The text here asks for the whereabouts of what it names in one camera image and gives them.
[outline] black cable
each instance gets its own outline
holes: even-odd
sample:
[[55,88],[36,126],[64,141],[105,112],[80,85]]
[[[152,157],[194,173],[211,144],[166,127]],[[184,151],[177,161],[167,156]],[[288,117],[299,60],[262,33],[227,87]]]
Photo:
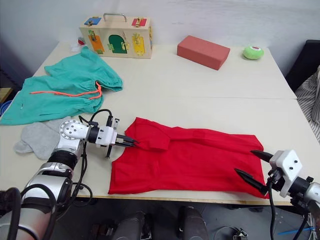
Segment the black cable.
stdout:
[[79,115],[79,119],[80,119],[80,122],[83,123],[82,121],[86,122],[87,124],[89,124],[89,121],[87,121],[84,117],[80,116]]
[[60,220],[67,213],[70,207],[71,205],[69,204],[64,211],[59,212],[56,216],[56,221]]
[[270,237],[271,237],[271,240],[274,240],[274,226],[275,226],[275,220],[276,220],[276,208],[275,208],[274,200],[272,197],[272,185],[273,185],[273,183],[271,181],[269,181],[267,183],[268,193],[269,193],[269,201],[270,201],[270,206],[271,206]]
[[86,201],[86,202],[83,203],[83,204],[77,204],[76,202],[73,202],[73,205],[75,205],[75,206],[78,207],[78,208],[82,208],[82,207],[87,206],[87,205],[90,203],[90,201],[92,200],[92,198],[93,198],[93,193],[92,193],[91,188],[90,188],[88,185],[85,185],[84,183],[81,183],[81,186],[84,187],[84,188],[86,188],[86,189],[89,191],[90,197],[89,197],[89,200]]
[[216,240],[216,236],[217,236],[218,232],[220,232],[222,229],[227,229],[227,228],[233,229],[235,232],[239,231],[238,229],[236,229],[233,226],[222,226],[215,232],[215,234],[213,236],[213,240]]
[[112,113],[109,109],[100,109],[98,111],[96,111],[90,118],[90,122],[94,120],[95,116],[98,114],[98,113],[101,113],[101,112],[108,112],[109,113],[109,116],[112,117]]
[[43,184],[33,184],[30,185],[28,187],[26,187],[22,192],[21,192],[21,197],[23,197],[29,190],[31,189],[42,189],[49,197],[49,201],[51,203],[51,214],[50,214],[50,219],[49,219],[49,223],[48,226],[45,230],[45,233],[43,235],[43,240],[49,240],[52,232],[54,230],[54,226],[55,226],[55,221],[56,221],[56,217],[57,217],[57,201],[56,201],[56,197],[53,194],[53,192],[45,185]]
[[303,221],[301,223],[301,226],[299,227],[299,230],[296,232],[293,240],[297,240],[298,239],[298,237],[300,236],[302,230],[305,228],[305,225],[306,225],[307,221],[308,221],[308,213],[305,213],[303,215]]
[[15,240],[19,228],[20,211],[21,211],[21,194],[18,188],[11,187],[5,192],[6,196],[12,196],[13,206],[11,212],[11,221],[7,240]]
[[83,177],[86,173],[86,170],[87,170],[88,160],[87,160],[86,148],[87,148],[87,143],[84,142],[83,143],[82,165],[81,165],[80,178],[79,178],[79,181],[75,183],[75,188],[74,188],[72,195],[71,195],[70,204],[72,204],[74,202],[74,200],[76,199],[78,192],[81,189],[82,179],[83,179]]
[[33,239],[37,240],[37,237],[36,235],[30,231],[28,228],[26,227],[23,227],[23,226],[19,226],[19,229],[22,230],[22,231],[25,231],[27,234],[29,234]]

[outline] green door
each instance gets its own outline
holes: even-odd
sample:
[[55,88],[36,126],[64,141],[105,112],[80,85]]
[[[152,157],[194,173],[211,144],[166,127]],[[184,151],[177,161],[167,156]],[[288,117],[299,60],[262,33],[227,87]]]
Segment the green door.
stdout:
[[109,36],[109,48],[114,54],[126,54],[127,49],[125,46],[124,39],[119,35],[110,35]]

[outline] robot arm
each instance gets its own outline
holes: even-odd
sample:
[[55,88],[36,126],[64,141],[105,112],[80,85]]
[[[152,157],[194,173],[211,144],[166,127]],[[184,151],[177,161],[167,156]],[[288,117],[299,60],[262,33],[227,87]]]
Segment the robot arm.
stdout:
[[[313,178],[299,177],[302,164],[294,150],[277,151],[274,155],[259,151],[251,151],[260,159],[270,163],[271,170],[268,175],[267,185],[280,192],[280,196],[291,197],[291,204],[304,216],[311,213],[316,222],[316,233],[320,238],[320,184],[313,182]],[[235,169],[240,177],[248,184],[266,195],[268,186],[255,180],[243,170]]]
[[[57,148],[27,183],[25,190],[28,191],[23,191],[25,194],[21,199],[17,240],[42,240],[50,237],[56,216],[53,213],[69,204],[73,171],[83,152],[84,142],[109,149],[112,145],[134,146],[135,140],[117,134],[118,122],[119,119],[115,119],[112,127],[112,116],[109,116],[107,126],[98,126],[98,123],[93,121],[84,125],[74,119],[66,120],[60,125]],[[116,142],[117,138],[122,139],[122,142]],[[52,193],[51,198],[44,188]],[[0,218],[0,239],[7,239],[12,214],[10,211]]]

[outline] gray cloth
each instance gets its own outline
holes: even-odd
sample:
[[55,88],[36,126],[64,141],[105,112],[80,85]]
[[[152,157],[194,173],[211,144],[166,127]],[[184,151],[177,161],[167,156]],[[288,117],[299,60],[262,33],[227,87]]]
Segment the gray cloth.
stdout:
[[25,126],[21,140],[13,146],[14,151],[20,154],[34,152],[39,159],[48,160],[59,143],[59,127],[67,119],[70,117]]
[[310,76],[295,91],[297,101],[308,120],[315,137],[320,143],[320,66],[315,74]]

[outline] green toy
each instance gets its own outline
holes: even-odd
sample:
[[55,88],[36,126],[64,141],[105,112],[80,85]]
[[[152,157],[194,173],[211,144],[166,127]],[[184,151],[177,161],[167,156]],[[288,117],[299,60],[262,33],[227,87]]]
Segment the green toy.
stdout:
[[243,55],[247,59],[259,59],[264,54],[265,54],[265,52],[258,46],[248,46],[243,51]]

